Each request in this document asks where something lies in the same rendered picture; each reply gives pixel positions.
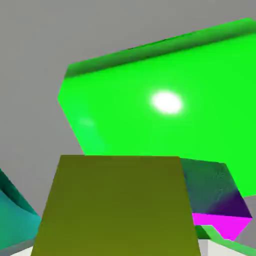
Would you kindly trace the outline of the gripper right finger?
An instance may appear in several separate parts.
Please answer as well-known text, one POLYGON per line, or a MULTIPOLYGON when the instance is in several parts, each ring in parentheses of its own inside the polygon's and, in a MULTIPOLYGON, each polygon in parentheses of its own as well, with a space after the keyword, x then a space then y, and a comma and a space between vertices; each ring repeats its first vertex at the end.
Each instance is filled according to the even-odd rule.
POLYGON ((256 256, 256 248, 222 238, 212 225, 196 225, 195 230, 201 256, 256 256))

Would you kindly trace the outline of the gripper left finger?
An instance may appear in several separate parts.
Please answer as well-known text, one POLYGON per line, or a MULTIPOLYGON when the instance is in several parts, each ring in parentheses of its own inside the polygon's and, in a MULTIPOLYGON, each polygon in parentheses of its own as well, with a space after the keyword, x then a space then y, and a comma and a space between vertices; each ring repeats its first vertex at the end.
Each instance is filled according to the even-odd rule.
POLYGON ((9 252, 9 256, 31 256, 33 246, 16 247, 9 252))

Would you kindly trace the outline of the small yellow cube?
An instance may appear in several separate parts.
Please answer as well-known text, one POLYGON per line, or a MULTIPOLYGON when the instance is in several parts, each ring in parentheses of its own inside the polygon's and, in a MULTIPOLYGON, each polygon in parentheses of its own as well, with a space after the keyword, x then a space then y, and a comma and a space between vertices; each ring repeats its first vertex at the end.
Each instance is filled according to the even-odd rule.
POLYGON ((61 156, 31 256, 201 256, 180 158, 61 156))

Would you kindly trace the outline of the small magenta cube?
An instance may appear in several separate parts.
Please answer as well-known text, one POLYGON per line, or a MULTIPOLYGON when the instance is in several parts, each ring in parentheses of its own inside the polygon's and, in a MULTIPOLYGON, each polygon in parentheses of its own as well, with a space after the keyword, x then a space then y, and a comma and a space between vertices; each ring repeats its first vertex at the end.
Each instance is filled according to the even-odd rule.
POLYGON ((213 226, 234 241, 253 219, 224 163, 181 158, 181 165, 196 226, 213 226))

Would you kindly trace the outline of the large teal box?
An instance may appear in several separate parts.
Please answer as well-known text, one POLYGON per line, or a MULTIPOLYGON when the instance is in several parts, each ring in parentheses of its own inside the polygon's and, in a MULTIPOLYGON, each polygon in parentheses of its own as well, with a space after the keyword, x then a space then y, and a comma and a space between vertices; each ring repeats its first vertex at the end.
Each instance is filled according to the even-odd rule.
POLYGON ((32 243, 41 217, 0 169, 0 253, 32 243))

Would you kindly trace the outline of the large green box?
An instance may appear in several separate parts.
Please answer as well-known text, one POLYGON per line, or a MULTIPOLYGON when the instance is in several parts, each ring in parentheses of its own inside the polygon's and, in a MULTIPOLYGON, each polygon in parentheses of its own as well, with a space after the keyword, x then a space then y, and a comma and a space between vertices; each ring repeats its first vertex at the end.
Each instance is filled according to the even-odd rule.
POLYGON ((58 102, 86 155, 225 163, 256 196, 256 20, 69 64, 58 102))

